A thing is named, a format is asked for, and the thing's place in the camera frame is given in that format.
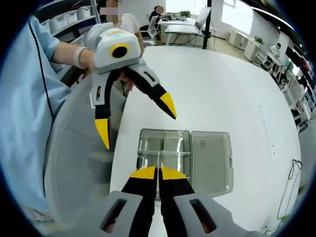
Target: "wrist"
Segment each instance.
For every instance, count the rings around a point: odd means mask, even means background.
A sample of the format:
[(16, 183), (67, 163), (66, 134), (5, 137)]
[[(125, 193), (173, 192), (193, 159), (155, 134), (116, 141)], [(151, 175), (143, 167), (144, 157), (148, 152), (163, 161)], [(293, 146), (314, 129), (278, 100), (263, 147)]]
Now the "wrist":
[(79, 56), (80, 65), (83, 68), (89, 68), (92, 60), (93, 60), (93, 52), (88, 49), (84, 49)]

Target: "clear plastic box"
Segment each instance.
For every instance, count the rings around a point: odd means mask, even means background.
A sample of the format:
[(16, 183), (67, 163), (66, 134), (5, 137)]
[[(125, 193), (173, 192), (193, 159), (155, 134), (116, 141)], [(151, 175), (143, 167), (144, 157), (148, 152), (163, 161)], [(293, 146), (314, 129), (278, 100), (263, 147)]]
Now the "clear plastic box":
[(197, 192), (215, 197), (233, 190), (229, 133), (143, 129), (137, 169), (168, 167), (185, 174)]
[(65, 14), (66, 14), (66, 18), (67, 18), (67, 23), (68, 24), (71, 24), (71, 23), (74, 23), (74, 22), (78, 21), (77, 10), (68, 11)]
[(91, 6), (82, 6), (77, 10), (78, 20), (87, 19), (91, 16)]
[(68, 25), (68, 22), (67, 22), (65, 13), (55, 16), (49, 21), (49, 27), (52, 33), (57, 32), (58, 30), (62, 29), (63, 27), (67, 25)]

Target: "potted plant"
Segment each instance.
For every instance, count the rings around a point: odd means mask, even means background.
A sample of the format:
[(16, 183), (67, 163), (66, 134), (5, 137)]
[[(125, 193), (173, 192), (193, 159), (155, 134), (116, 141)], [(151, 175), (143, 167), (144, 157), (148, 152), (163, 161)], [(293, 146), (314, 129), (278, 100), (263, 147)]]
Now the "potted plant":
[(258, 42), (259, 44), (264, 44), (263, 39), (261, 37), (255, 36), (255, 41)]
[(191, 17), (190, 11), (180, 11), (179, 14), (180, 14), (181, 16), (186, 17), (186, 18)]

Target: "person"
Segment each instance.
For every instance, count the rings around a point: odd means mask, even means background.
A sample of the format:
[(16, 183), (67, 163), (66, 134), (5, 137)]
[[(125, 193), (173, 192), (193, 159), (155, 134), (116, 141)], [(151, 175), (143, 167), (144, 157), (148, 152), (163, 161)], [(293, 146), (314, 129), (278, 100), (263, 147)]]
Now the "person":
[[(106, 17), (103, 14), (103, 12), (106, 12), (104, 8), (107, 7), (107, 5), (110, 5), (112, 8), (117, 8), (118, 0), (103, 0), (98, 3), (97, 10), (100, 16), (103, 16), (102, 18), (103, 20)], [(135, 34), (135, 36), (138, 38), (138, 41), (139, 41), (139, 45), (141, 48), (141, 55), (143, 55), (145, 51), (145, 44), (144, 44), (144, 39), (142, 37), (142, 34), (140, 33), (140, 26), (136, 17), (133, 14), (125, 13), (123, 14), (122, 17), (113, 15), (112, 20), (115, 27), (121, 28), (122, 30)]]
[(280, 48), (281, 48), (281, 44), (277, 43), (276, 45), (273, 45), (270, 49), (272, 55), (275, 58), (279, 58), (280, 57)]
[(158, 27), (158, 22), (159, 22), (159, 20), (168, 16), (168, 15), (162, 15), (163, 12), (164, 12), (164, 9), (163, 9), (162, 6), (155, 6), (155, 7), (154, 7), (154, 10), (153, 10), (152, 13), (150, 14), (149, 22), (151, 22), (151, 20), (152, 20), (152, 18), (153, 18), (154, 16), (158, 16), (158, 18), (157, 18), (157, 20), (156, 20), (156, 24), (155, 24), (155, 27), (156, 27), (156, 28)]
[[(71, 93), (50, 62), (94, 66), (92, 51), (61, 42), (31, 16), (12, 43), (0, 73), (0, 163), (15, 199), (42, 213), (49, 213), (43, 167), (52, 117)], [(123, 73), (119, 79), (128, 80)]]

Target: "blue sleeve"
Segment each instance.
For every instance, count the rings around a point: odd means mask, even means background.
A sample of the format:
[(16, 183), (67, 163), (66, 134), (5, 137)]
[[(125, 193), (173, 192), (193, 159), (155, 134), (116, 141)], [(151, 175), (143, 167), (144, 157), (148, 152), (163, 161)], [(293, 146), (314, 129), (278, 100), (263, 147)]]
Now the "blue sleeve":
[(60, 42), (59, 39), (55, 38), (46, 28), (42, 26), (39, 20), (32, 16), (30, 18), (31, 25), (34, 29), (41, 47), (43, 48), (47, 58), (51, 60), (55, 49)]

